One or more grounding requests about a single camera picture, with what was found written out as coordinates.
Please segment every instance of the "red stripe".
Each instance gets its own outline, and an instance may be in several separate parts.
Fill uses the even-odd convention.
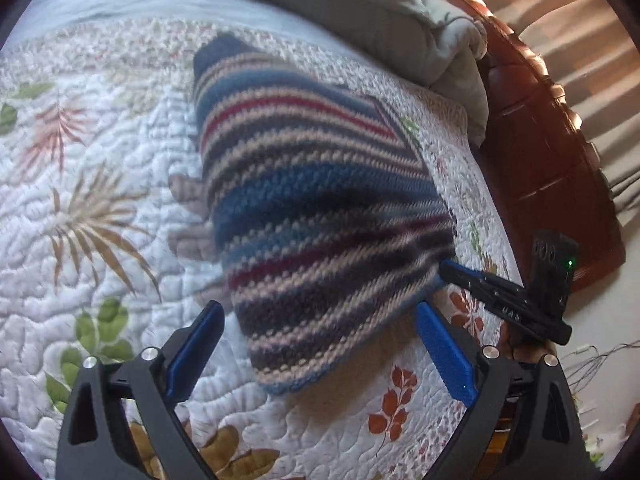
[[[425,227],[432,227],[440,222],[447,221],[447,215],[437,215],[429,218],[415,220],[407,224],[401,224],[382,231],[367,232],[351,235],[350,238],[336,240],[325,246],[313,247],[293,256],[287,256],[279,260],[267,260],[251,269],[240,272],[228,280],[231,290],[237,290],[242,286],[247,286],[251,282],[260,282],[265,276],[279,276],[285,270],[296,270],[300,267],[308,267],[311,264],[323,260],[328,256],[336,256],[350,249],[369,244],[372,242],[383,242],[397,235],[418,231]]]
[[[374,126],[373,124],[367,123],[366,121],[351,117],[348,114],[345,114],[339,110],[336,110],[335,108],[331,108],[327,105],[323,105],[322,103],[319,103],[316,101],[311,101],[310,99],[303,99],[299,97],[266,97],[263,99],[254,99],[252,101],[247,101],[244,103],[237,104],[231,108],[228,108],[224,112],[222,112],[218,116],[218,118],[216,118],[216,120],[212,121],[207,126],[207,129],[205,130],[204,135],[202,136],[202,142],[200,143],[200,148],[202,149],[206,145],[207,139],[209,138],[209,135],[212,133],[212,131],[221,122],[225,121],[226,118],[228,118],[229,116],[232,116],[238,112],[241,112],[242,110],[247,110],[248,108],[267,106],[267,105],[273,105],[273,104],[299,105],[303,107],[314,108],[316,110],[328,112],[335,116],[343,118],[347,121],[350,121],[353,124],[357,124],[358,126],[366,128],[367,130],[380,134],[383,137],[387,137],[391,139],[396,138],[396,134],[393,133],[393,131],[390,130],[389,128],[380,128],[380,127]]]

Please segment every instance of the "striped curtain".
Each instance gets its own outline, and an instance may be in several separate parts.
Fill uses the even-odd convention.
[[[484,0],[582,118],[625,224],[640,206],[640,54],[605,0]]]

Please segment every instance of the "quilted bedspread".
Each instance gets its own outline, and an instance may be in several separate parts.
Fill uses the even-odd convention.
[[[221,479],[416,479],[463,414],[415,333],[412,313],[336,370],[269,396],[229,308],[194,144],[191,61],[221,30],[316,78],[386,99],[418,140],[456,219],[462,264],[518,274],[446,99],[356,60],[211,22],[86,23],[0,57],[0,416],[43,478],[84,357],[161,346],[206,301],[226,329],[177,414]],[[500,322],[463,291],[433,300],[479,342]],[[164,478],[134,403],[127,416],[149,473]]]

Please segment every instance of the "silver screw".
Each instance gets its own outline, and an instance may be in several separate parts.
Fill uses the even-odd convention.
[[[149,346],[145,348],[140,355],[145,361],[153,361],[158,357],[158,349],[153,346]]]
[[[482,355],[487,359],[497,359],[500,357],[500,351],[495,346],[485,346],[482,348]]]
[[[558,366],[558,358],[553,354],[545,355],[545,363],[548,366]]]
[[[93,368],[97,364],[98,364],[98,359],[92,355],[90,355],[84,361],[82,361],[82,366],[84,368]]]

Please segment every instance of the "knitted fabric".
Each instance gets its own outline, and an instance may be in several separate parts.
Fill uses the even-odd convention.
[[[257,381],[315,381],[425,298],[453,224],[387,104],[233,36],[197,52],[207,205]]]

